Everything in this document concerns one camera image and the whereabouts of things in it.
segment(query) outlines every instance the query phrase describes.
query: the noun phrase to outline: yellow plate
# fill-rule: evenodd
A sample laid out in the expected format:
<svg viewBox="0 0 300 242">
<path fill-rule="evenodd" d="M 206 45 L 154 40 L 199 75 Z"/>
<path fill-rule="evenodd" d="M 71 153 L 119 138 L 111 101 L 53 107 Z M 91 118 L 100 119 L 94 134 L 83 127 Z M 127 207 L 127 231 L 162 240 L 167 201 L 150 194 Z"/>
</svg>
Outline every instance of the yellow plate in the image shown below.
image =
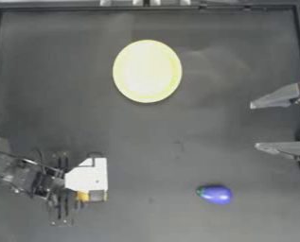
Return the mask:
<svg viewBox="0 0 300 242">
<path fill-rule="evenodd" d="M 175 90 L 181 77 L 181 61 L 160 42 L 139 41 L 126 46 L 112 67 L 114 83 L 120 93 L 136 102 L 165 99 Z"/>
</svg>

